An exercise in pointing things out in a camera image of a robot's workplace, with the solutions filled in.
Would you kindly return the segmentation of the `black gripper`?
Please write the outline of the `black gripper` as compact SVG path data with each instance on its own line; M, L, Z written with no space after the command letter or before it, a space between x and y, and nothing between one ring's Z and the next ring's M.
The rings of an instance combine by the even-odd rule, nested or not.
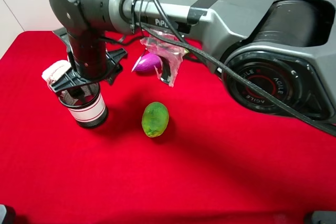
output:
M85 31L78 38L59 28L53 33L66 45L71 67L51 85L54 93L70 89L74 99L85 100L81 86L107 81L112 85L123 70L120 61L128 53L125 49L107 51L106 43L99 39L101 31Z

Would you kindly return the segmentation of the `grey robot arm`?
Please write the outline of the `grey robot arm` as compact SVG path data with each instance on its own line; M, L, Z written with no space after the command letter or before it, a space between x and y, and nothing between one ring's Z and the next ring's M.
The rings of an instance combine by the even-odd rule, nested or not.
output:
M70 71L57 93L114 78L108 31L172 32L242 106L335 124L335 0L49 0Z

